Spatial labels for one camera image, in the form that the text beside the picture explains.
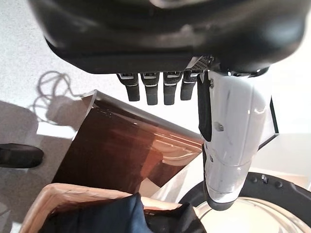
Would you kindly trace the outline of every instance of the dark cloth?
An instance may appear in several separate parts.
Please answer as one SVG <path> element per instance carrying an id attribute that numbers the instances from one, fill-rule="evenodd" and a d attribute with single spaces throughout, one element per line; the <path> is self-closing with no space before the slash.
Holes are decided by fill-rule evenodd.
<path id="1" fill-rule="evenodd" d="M 205 233 L 191 205 L 147 211 L 140 194 L 48 217 L 39 233 Z"/>
<path id="2" fill-rule="evenodd" d="M 206 233 L 189 203 L 174 210 L 145 212 L 148 227 L 155 233 Z"/>

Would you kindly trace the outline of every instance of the white wall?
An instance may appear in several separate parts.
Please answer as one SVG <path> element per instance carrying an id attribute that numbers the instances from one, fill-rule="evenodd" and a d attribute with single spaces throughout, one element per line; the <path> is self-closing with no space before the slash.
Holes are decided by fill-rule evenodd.
<path id="1" fill-rule="evenodd" d="M 311 134 L 280 134 L 261 148 L 252 167 L 306 176 L 311 182 Z"/>
<path id="2" fill-rule="evenodd" d="M 311 16 L 300 48 L 268 75 L 280 133 L 311 133 Z"/>

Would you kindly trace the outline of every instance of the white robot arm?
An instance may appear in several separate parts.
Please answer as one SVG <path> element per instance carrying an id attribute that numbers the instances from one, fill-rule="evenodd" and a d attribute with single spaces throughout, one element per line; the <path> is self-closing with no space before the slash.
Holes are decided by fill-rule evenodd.
<path id="1" fill-rule="evenodd" d="M 200 128 L 205 140 L 207 201 L 213 209 L 225 210 L 238 197 L 258 150 L 267 104 L 247 77 L 237 77 L 230 72 L 226 75 L 206 71 L 198 79 L 198 92 L 201 94 L 198 96 L 206 97 L 199 102 L 210 101 L 204 106 L 208 108 L 206 104 L 210 104 L 210 115 L 205 116 L 208 121 L 204 124 L 205 132 Z"/>

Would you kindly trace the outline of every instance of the brown wooden panel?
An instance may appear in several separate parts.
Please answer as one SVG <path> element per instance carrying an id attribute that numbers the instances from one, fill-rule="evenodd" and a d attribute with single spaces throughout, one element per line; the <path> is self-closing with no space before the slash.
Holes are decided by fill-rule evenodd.
<path id="1" fill-rule="evenodd" d="M 148 178 L 161 187 L 201 144 L 200 135 L 99 93 L 53 183 L 135 193 Z"/>

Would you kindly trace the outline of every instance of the black shoe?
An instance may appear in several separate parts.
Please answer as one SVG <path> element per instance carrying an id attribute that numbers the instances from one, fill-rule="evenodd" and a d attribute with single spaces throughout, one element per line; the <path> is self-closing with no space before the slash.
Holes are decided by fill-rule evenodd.
<path id="1" fill-rule="evenodd" d="M 0 167 L 32 168 L 41 164 L 43 151 L 22 144 L 0 144 Z"/>

